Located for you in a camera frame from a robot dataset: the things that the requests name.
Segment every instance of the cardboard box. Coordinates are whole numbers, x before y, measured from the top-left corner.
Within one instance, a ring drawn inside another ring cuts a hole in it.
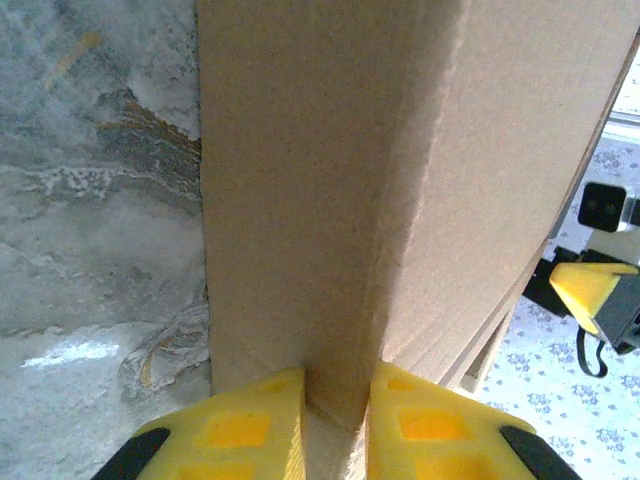
[[[310,478],[345,475],[377,358],[451,383],[505,318],[639,23],[635,0],[201,0],[213,382],[306,366]]]

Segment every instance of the yellow plastic piece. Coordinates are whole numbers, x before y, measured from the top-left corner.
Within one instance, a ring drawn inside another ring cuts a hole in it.
[[[371,383],[369,480],[533,480],[500,434],[528,423],[379,362]]]
[[[159,418],[169,438],[138,480],[303,480],[304,370],[287,369]]]
[[[621,275],[636,275],[624,263],[560,263],[549,282],[576,321],[587,332],[598,333],[593,319],[616,288]]]

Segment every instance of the blue floral pattern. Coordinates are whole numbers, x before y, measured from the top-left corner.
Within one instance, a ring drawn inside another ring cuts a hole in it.
[[[624,184],[640,191],[640,146],[602,139],[583,182]],[[556,245],[580,251],[591,230],[577,223],[581,189]],[[529,421],[584,479],[640,479],[640,351],[609,347],[604,379],[587,377],[576,359],[577,326],[522,299],[483,389],[481,401]],[[596,341],[587,339],[587,358]]]

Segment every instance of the gray marble wall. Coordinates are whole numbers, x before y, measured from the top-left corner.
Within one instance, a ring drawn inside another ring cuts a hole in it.
[[[206,397],[191,1],[0,2],[0,478]]]

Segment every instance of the black rubber strip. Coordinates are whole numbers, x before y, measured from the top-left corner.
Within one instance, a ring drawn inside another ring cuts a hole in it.
[[[135,480],[170,433],[168,428],[154,428],[130,438],[91,480]]]
[[[604,348],[605,342],[600,340],[598,343],[598,348],[596,348],[596,358],[598,359],[598,364],[600,365],[600,370],[598,373],[593,373],[589,368],[589,364],[587,363],[587,356],[584,353],[584,340],[585,340],[585,330],[582,327],[578,327],[578,335],[576,336],[576,349],[578,351],[578,365],[580,365],[580,369],[594,378],[604,378],[609,373],[609,368],[607,364],[602,360],[602,349]]]
[[[581,480],[560,455],[535,433],[512,425],[501,427],[500,433],[536,480]]]

